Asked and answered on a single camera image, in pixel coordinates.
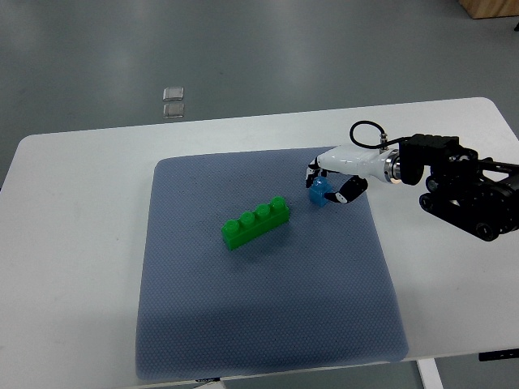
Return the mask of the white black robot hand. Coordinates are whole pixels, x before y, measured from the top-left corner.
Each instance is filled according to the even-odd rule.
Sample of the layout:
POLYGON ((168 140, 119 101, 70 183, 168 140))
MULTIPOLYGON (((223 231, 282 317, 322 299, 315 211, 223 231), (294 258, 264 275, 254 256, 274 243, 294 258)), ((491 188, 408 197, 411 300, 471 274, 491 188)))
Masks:
POLYGON ((368 177, 391 184, 401 182, 399 151, 337 146, 319 154, 307 166, 306 188, 310 188, 317 177, 325 177, 328 173, 340 173, 350 178, 339 190, 323 193, 323 198, 333 203, 351 203, 367 190, 368 177))

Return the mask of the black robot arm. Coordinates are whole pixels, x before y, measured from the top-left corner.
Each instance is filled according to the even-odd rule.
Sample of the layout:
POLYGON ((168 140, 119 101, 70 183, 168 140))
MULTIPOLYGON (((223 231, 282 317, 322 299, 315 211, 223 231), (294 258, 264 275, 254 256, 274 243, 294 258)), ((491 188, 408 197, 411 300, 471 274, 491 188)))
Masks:
POLYGON ((518 165, 481 160, 456 136, 416 134, 398 144, 402 183, 418 184, 430 168, 418 200, 425 212, 485 242, 518 230, 518 165))

